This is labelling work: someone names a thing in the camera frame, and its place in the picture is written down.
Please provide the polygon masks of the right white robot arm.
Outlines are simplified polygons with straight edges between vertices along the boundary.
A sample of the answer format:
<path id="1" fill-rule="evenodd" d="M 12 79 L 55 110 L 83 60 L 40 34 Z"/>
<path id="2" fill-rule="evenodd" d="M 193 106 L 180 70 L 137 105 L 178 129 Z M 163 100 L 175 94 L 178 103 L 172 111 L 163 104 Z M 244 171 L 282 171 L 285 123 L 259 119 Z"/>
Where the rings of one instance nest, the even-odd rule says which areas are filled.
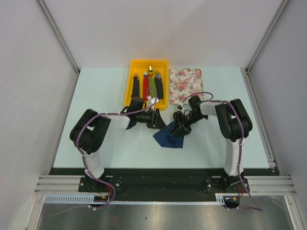
<path id="1" fill-rule="evenodd" d="M 209 116 L 218 120 L 222 136 L 226 140 L 226 159 L 221 186 L 226 192 L 233 192 L 243 181 L 242 155 L 245 139 L 253 128 L 252 121 L 240 99 L 231 101 L 202 101 L 197 93 L 187 97 L 191 111 L 182 112 L 183 103 L 173 114 L 174 124 L 170 135 L 183 137 L 191 132 L 191 125 Z"/>

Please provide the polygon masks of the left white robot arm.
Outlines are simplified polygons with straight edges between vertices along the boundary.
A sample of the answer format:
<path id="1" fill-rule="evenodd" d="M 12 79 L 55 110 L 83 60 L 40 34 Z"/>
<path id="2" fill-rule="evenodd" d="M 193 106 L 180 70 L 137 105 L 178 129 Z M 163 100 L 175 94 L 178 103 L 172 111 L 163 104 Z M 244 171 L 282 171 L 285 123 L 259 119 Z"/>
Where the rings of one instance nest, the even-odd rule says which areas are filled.
<path id="1" fill-rule="evenodd" d="M 91 179 L 89 186 L 95 191 L 102 191 L 106 180 L 101 177 L 104 167 L 100 157 L 101 148 L 106 134 L 112 129 L 131 129 L 137 123 L 146 124 L 150 129 L 167 129 L 160 110 L 154 108 L 157 98 L 146 102 L 141 97 L 132 97 L 129 106 L 119 113 L 101 113 L 87 109 L 70 132 L 70 140 L 80 151 L 85 173 Z"/>

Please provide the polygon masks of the dark blue paper napkin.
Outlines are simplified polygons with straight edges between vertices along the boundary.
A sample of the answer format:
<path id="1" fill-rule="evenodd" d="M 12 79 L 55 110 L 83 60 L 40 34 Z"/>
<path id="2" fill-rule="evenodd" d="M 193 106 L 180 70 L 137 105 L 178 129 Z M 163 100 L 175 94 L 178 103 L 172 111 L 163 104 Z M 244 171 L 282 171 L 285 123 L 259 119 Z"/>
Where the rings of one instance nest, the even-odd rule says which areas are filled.
<path id="1" fill-rule="evenodd" d="M 176 138 L 170 132 L 173 128 L 174 121 L 167 125 L 167 129 L 161 129 L 153 135 L 155 141 L 163 148 L 182 149 L 184 145 L 184 137 Z"/>

